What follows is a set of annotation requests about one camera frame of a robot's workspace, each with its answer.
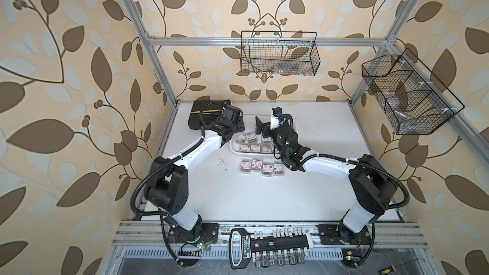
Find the white plastic tray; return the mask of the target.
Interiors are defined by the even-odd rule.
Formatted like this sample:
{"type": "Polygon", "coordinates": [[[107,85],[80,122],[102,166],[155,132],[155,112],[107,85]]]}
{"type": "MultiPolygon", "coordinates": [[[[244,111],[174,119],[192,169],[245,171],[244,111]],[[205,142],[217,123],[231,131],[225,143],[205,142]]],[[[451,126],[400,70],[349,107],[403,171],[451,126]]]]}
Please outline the white plastic tray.
{"type": "MultiPolygon", "coordinates": [[[[269,122],[270,116],[258,115],[258,118],[263,122],[269,122]]],[[[230,149],[239,156],[255,156],[262,157],[275,155],[280,158],[279,153],[275,151],[270,138],[263,138],[257,134],[255,116],[245,115],[243,117],[245,130],[244,132],[236,133],[230,142],[230,149]]]]}

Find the paper clip box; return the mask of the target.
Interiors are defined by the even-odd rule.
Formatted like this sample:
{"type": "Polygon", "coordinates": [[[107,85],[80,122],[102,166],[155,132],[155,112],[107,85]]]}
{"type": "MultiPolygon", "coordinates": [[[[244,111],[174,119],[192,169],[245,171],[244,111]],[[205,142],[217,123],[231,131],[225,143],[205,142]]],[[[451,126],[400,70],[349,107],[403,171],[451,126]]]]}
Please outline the paper clip box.
{"type": "Polygon", "coordinates": [[[272,177],[274,173],[274,165],[270,163],[263,163],[262,164],[262,171],[261,175],[264,177],[272,177]]]}
{"type": "Polygon", "coordinates": [[[252,171],[252,160],[243,159],[240,163],[240,173],[250,174],[252,171]]]}
{"type": "Polygon", "coordinates": [[[263,161],[261,159],[253,159],[251,171],[254,173],[262,173],[263,161]]]}
{"type": "Polygon", "coordinates": [[[282,177],[285,175],[285,166],[282,163],[273,164],[273,176],[282,177]]]}

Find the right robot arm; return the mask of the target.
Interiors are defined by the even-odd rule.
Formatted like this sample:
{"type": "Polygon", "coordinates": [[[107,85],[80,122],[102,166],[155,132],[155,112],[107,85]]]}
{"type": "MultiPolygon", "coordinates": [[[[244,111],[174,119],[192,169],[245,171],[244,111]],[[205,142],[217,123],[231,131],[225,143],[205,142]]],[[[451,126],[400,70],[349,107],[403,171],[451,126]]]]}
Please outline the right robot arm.
{"type": "Polygon", "coordinates": [[[340,220],[336,234],[346,244],[358,240],[368,225],[373,226],[386,211],[404,207],[410,193],[402,182],[371,155],[349,159],[322,154],[299,143],[293,117],[280,107],[271,112],[269,122],[256,118],[257,134],[269,138],[281,163],[291,171],[318,173],[348,182],[355,202],[340,220]]]}

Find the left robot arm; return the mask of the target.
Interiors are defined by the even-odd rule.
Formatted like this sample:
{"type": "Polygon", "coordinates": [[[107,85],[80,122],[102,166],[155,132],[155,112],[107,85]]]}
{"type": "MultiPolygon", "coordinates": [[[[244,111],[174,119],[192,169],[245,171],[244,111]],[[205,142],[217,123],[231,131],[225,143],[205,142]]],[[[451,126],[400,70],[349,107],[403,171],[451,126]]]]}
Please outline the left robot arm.
{"type": "Polygon", "coordinates": [[[187,243],[201,240],[202,218],[187,205],[191,171],[230,141],[235,133],[243,132],[243,112],[230,100],[210,101],[198,110],[201,135],[185,150],[166,159],[154,159],[149,174],[135,188],[131,211],[137,216],[158,216],[164,244],[174,261],[188,267],[171,249],[165,225],[180,228],[187,243]]]}

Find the black tool case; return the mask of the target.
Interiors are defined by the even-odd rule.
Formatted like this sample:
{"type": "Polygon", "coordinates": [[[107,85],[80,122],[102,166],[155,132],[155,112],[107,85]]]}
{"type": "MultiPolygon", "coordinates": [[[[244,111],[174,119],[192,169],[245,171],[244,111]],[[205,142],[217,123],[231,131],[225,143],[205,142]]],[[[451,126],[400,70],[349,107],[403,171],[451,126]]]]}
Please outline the black tool case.
{"type": "MultiPolygon", "coordinates": [[[[224,107],[231,104],[232,103],[229,99],[217,100],[217,101],[212,101],[210,99],[199,99],[194,101],[191,112],[210,110],[210,109],[221,109],[223,112],[224,107]]],[[[191,130],[199,130],[202,126],[202,120],[205,122],[206,125],[210,125],[212,122],[215,122],[219,116],[221,116],[222,112],[214,113],[214,114],[191,114],[190,113],[188,118],[188,127],[191,130]]]]}

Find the socket set holder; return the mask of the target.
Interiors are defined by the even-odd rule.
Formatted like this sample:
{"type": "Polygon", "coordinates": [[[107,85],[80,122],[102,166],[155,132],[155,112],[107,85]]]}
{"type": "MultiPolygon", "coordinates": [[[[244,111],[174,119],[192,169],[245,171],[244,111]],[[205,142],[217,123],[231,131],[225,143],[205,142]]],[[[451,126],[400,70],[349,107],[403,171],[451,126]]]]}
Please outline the socket set holder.
{"type": "Polygon", "coordinates": [[[253,262],[257,268],[305,263],[313,240],[309,233],[274,230],[271,236],[251,234],[242,227],[231,230],[228,242],[231,269],[241,270],[253,262]]]}

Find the yellow handled hex key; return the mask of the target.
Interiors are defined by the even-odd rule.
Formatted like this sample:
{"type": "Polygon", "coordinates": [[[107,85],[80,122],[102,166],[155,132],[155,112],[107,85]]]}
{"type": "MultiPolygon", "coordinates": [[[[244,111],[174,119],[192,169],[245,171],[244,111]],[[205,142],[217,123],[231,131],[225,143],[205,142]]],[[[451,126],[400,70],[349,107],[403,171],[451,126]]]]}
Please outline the yellow handled hex key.
{"type": "Polygon", "coordinates": [[[221,113],[221,112],[222,112],[221,109],[210,109],[210,110],[191,112],[191,114],[214,114],[214,113],[221,113]]]}

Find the yellow handled screwdriver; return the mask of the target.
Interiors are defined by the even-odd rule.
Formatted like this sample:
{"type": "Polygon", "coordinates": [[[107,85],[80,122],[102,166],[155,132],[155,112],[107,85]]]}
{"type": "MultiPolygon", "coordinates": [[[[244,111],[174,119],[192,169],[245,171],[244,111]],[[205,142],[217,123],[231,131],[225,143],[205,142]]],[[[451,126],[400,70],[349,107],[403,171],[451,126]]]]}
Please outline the yellow handled screwdriver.
{"type": "Polygon", "coordinates": [[[412,262],[416,262],[416,261],[418,261],[418,259],[409,260],[407,262],[402,262],[402,263],[397,264],[397,265],[394,265],[394,266],[389,266],[389,267],[383,268],[383,269],[381,269],[381,270],[378,271],[378,274],[379,275],[392,274],[392,273],[396,272],[397,269],[400,268],[401,266],[404,266],[406,264],[409,264],[409,263],[412,263],[412,262]]]}

